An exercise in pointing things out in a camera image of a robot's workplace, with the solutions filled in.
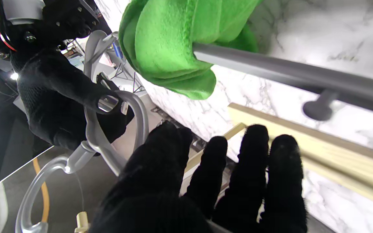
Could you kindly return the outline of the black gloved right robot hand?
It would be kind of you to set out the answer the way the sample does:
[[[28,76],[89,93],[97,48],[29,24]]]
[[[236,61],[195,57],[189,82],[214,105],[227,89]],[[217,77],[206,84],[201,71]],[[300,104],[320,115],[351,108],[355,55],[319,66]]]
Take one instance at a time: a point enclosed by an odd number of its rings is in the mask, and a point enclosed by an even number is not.
[[[34,23],[33,42],[17,37],[11,64],[19,74],[17,88],[30,130],[44,141],[75,150],[86,140],[84,108],[97,119],[110,143],[122,136],[134,118],[131,108],[110,89],[95,84],[58,50],[66,39],[88,35],[96,16],[83,0],[46,0],[43,20]]]

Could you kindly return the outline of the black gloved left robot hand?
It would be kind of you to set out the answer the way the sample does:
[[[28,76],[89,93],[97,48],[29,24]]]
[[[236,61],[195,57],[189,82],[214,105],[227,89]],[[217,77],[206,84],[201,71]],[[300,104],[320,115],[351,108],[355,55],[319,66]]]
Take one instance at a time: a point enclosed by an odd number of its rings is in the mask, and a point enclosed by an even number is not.
[[[192,142],[189,128],[165,121],[129,158],[102,201],[90,233],[213,233],[212,224],[233,233],[306,233],[304,177],[299,145],[251,125],[228,189],[218,198],[228,142],[207,143],[186,193],[180,195]]]

